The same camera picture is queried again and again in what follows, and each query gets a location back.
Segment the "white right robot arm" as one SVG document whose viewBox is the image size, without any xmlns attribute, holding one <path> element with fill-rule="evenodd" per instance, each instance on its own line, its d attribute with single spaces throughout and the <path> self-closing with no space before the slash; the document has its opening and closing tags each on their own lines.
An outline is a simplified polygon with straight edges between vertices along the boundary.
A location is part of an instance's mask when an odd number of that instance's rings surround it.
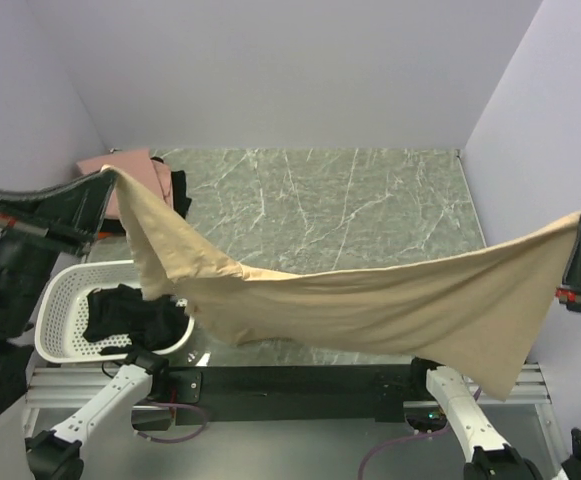
<svg viewBox="0 0 581 480">
<path fill-rule="evenodd" d="M 581 314 L 581 219 L 558 302 Z M 581 479 L 581 429 L 570 434 L 565 452 L 556 431 L 548 426 L 548 404 L 515 404 L 498 412 L 477 402 L 478 391 L 455 371 L 421 362 L 409 374 L 409 387 L 422 399 L 433 398 L 464 455 L 465 479 Z"/>
</svg>

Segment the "beige t shirt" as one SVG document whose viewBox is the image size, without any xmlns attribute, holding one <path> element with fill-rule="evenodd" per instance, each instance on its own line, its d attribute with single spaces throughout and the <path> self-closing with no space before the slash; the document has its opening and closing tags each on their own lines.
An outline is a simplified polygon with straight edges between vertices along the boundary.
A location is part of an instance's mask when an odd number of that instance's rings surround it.
<svg viewBox="0 0 581 480">
<path fill-rule="evenodd" d="M 451 367 L 505 400 L 575 245 L 581 212 L 520 238 L 387 268 L 292 274 L 240 263 L 151 191 L 115 171 L 120 220 L 143 296 L 182 298 L 218 340 L 286 339 Z"/>
</svg>

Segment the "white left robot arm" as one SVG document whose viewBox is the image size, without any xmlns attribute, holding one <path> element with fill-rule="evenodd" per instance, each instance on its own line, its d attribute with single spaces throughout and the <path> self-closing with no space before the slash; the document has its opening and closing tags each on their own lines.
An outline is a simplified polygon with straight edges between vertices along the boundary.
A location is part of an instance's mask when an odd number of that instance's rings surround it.
<svg viewBox="0 0 581 480">
<path fill-rule="evenodd" d="M 40 366 L 41 348 L 17 343 L 34 313 L 42 325 L 55 305 L 65 320 L 76 314 L 76 289 L 52 273 L 61 255 L 90 250 L 116 183 L 109 168 L 39 191 L 0 190 L 0 479 L 78 479 L 110 432 L 132 435 L 133 416 L 163 414 L 148 405 L 170 388 L 154 352 L 136 348 L 97 370 L 93 357 Z"/>
</svg>

